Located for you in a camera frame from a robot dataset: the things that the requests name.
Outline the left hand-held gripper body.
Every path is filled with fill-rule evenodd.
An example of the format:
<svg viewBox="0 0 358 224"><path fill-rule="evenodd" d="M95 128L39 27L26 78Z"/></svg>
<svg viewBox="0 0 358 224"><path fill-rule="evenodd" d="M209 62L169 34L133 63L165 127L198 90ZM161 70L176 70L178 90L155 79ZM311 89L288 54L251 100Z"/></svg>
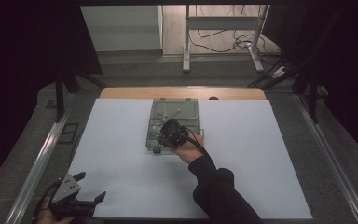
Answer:
<svg viewBox="0 0 358 224"><path fill-rule="evenodd" d="M92 217L95 203L79 201L76 196L81 190L70 174L66 175L50 201L50 211L56 218Z"/></svg>

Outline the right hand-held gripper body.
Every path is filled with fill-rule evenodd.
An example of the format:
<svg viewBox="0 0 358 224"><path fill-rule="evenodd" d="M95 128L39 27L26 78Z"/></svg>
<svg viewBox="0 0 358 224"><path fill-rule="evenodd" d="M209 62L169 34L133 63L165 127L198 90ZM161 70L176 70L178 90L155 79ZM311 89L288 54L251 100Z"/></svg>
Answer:
<svg viewBox="0 0 358 224"><path fill-rule="evenodd" d="M182 112L178 109L176 112L167 115L159 124L158 142L167 148L179 148L188 138L186 127L181 125L175 116Z"/></svg>

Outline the clear compartment organizer box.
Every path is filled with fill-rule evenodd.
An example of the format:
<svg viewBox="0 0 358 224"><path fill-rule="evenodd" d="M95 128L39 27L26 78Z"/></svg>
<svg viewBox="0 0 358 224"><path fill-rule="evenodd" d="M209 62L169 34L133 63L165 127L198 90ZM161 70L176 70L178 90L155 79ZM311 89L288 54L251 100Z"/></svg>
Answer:
<svg viewBox="0 0 358 224"><path fill-rule="evenodd" d="M186 127L188 137L192 133L204 135L204 130L200 127L199 105L197 99L155 99L152 104L151 114L148 124L148 131L145 146L148 151L154 154L170 154L171 148L164 147L158 142L158 124L173 112L181 109L182 112L175 116L181 125Z"/></svg>

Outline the person's right hand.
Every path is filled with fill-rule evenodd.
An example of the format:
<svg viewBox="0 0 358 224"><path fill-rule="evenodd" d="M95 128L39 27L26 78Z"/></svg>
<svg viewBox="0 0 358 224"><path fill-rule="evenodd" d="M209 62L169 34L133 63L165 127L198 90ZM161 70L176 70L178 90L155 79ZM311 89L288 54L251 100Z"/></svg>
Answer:
<svg viewBox="0 0 358 224"><path fill-rule="evenodd" d="M197 142L202 147L204 146L204 137L202 135L194 134L194 136L190 135L189 137L193 140L197 140ZM200 149L189 141L186 141L179 148L171 149L171 151L173 153L175 153L177 156L179 156L179 158L187 164L190 164L192 161L194 161L198 157L203 156L203 153L200 151Z"/></svg>

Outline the person's left hand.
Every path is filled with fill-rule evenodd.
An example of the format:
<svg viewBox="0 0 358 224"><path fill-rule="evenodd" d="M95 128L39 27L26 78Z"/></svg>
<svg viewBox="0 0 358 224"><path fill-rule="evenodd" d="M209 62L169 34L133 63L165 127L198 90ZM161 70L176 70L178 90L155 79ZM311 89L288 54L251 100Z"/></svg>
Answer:
<svg viewBox="0 0 358 224"><path fill-rule="evenodd" d="M36 217L36 224L70 224L74 220L73 217L65 217L61 220L58 220L55 216L53 216L48 206L48 199L45 199L43 201L41 210Z"/></svg>

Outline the white table mat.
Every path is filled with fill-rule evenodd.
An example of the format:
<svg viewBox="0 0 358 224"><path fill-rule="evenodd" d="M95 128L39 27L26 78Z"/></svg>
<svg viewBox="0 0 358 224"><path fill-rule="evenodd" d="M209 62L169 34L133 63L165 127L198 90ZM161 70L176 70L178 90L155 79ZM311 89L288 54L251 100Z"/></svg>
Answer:
<svg viewBox="0 0 358 224"><path fill-rule="evenodd" d="M145 147L151 106L149 100L95 102L69 168L86 175L78 197L106 194L96 217L204 218L186 164ZM236 190L258 215L311 217L269 101L201 100L199 114L214 164L233 172Z"/></svg>

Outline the black metal stand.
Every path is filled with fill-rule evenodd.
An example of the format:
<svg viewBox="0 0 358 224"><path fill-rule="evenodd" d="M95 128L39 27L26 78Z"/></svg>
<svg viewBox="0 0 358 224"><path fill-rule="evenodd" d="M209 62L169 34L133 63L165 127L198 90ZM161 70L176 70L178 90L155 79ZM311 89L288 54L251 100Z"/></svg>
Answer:
<svg viewBox="0 0 358 224"><path fill-rule="evenodd" d="M63 88L66 88L70 93L78 93L80 90L80 85L76 79L76 76L80 76L86 79L88 82L94 84L95 86L104 89L107 87L105 83L99 79L89 75L80 69L75 67L64 68L59 70L56 75L55 87L56 87L56 122L60 122L63 118L65 107L63 100Z"/></svg>
<svg viewBox="0 0 358 224"><path fill-rule="evenodd" d="M314 68L307 68L302 71L297 77L295 83L292 86L294 94L303 94L308 91L306 99L308 100L308 114L314 123L317 123L317 100L324 99L318 93L318 72Z"/></svg>

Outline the white panel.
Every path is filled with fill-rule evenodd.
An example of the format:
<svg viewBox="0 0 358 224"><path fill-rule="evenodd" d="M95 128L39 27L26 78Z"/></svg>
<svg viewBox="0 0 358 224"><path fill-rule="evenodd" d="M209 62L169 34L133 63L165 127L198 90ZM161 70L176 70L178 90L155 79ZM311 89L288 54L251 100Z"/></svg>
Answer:
<svg viewBox="0 0 358 224"><path fill-rule="evenodd" d="M92 6L81 11L97 51L162 49L162 6Z"/></svg>

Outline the white power strip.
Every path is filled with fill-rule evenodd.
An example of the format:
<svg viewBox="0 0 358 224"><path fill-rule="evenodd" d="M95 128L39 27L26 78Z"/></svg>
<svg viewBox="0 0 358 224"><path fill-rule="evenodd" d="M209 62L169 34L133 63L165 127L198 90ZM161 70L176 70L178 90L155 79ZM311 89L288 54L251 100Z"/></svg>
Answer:
<svg viewBox="0 0 358 224"><path fill-rule="evenodd" d="M277 78L280 77L281 75L283 75L286 71L286 68L284 66L281 66L280 68L278 68L272 75L271 78Z"/></svg>

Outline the aluminium rail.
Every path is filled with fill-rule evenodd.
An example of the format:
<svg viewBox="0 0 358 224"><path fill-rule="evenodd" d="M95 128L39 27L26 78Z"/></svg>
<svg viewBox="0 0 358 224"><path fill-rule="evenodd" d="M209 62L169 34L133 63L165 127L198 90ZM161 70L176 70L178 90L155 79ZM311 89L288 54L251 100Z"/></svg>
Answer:
<svg viewBox="0 0 358 224"><path fill-rule="evenodd" d="M20 193L18 194L18 197L16 198L7 215L4 224L21 224L21 220L32 200L32 196L34 195L41 176L48 165L50 156L58 142L59 136L69 117L75 100L75 93L69 93L67 95L64 101L65 109L62 118L60 121L53 123L48 136L46 137L45 142L41 147L34 161L34 164L21 187Z"/></svg>
<svg viewBox="0 0 358 224"><path fill-rule="evenodd" d="M324 159L358 223L358 193L355 187L342 169L333 149L331 148L323 130L321 129L321 126L310 116L308 112L309 107L307 106L304 98L295 94L294 99L296 100L296 103L310 128L310 132L312 133L318 145L318 148L324 155Z"/></svg>

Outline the white metal desk frame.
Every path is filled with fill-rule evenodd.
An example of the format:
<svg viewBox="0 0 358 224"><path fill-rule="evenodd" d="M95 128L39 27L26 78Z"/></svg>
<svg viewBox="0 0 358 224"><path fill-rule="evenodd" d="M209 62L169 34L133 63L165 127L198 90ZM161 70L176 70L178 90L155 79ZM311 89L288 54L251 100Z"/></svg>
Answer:
<svg viewBox="0 0 358 224"><path fill-rule="evenodd" d="M256 53L258 39L264 25L264 21L269 9L269 5L262 5L258 16L242 17L242 16L194 16L189 14L189 6L186 6L186 23L185 23L185 44L183 48L183 71L190 71L190 43L189 32L191 30L248 30L254 31L252 42L247 46L255 70L258 73L264 71L259 56Z"/></svg>

